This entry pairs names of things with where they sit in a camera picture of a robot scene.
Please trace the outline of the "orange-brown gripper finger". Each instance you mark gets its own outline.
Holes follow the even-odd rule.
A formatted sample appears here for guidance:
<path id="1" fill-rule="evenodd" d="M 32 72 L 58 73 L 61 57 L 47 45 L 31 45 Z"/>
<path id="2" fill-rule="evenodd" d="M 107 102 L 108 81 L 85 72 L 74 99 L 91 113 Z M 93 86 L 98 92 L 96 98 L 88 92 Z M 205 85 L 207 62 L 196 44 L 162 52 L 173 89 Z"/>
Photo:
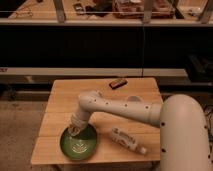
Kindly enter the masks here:
<path id="1" fill-rule="evenodd" d="M 71 136 L 76 136 L 81 132 L 81 129 L 75 125 L 70 124 L 68 127 L 68 132 Z"/>

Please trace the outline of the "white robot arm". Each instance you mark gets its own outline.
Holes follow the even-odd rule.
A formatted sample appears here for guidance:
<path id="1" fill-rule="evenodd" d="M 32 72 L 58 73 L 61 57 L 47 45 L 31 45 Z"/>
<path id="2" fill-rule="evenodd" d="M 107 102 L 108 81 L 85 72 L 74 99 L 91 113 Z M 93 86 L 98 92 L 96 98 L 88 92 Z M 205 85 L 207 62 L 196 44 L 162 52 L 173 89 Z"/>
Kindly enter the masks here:
<path id="1" fill-rule="evenodd" d="M 71 134 L 84 130 L 94 112 L 159 127 L 161 171 L 213 171 L 204 111 L 188 95 L 173 95 L 158 104 L 133 96 L 126 101 L 111 100 L 99 91 L 85 91 L 78 96 L 77 110 L 71 116 Z"/>

